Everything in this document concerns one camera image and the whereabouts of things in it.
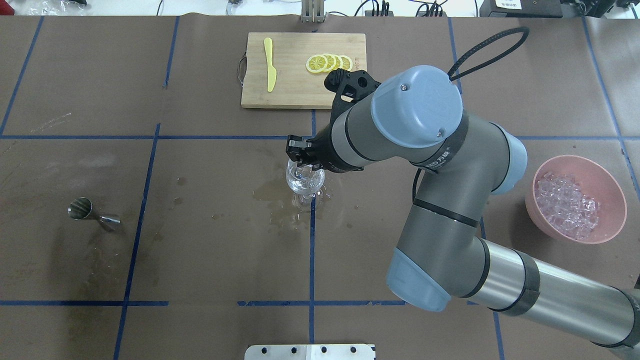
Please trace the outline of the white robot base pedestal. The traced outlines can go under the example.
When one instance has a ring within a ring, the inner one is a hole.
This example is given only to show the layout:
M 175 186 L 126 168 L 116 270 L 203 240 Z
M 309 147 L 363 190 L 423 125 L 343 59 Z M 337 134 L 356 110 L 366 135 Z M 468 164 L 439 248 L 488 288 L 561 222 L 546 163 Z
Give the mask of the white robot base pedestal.
M 376 360 L 373 344 L 256 344 L 244 353 L 245 360 Z

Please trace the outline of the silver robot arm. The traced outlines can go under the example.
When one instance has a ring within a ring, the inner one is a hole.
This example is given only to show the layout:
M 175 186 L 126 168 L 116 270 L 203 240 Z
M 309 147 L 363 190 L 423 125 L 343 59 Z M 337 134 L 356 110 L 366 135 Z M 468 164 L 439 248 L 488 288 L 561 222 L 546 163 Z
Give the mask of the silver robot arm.
M 298 166 L 361 171 L 390 158 L 424 170 L 386 276 L 400 299 L 441 312 L 453 297 L 639 358 L 639 291 L 622 290 L 477 237 L 491 195 L 525 174 L 524 144 L 468 114 L 453 76 L 414 66 L 378 82 L 366 71 L 330 71 L 330 122 L 313 138 L 290 135 Z

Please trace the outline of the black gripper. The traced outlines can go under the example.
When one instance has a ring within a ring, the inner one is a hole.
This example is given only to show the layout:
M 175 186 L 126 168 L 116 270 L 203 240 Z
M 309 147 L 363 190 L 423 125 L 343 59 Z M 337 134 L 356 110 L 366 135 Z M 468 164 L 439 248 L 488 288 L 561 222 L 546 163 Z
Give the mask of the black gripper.
M 313 139 L 288 135 L 286 155 L 296 167 L 335 174 L 363 171 L 363 127 L 356 120 L 330 121 Z

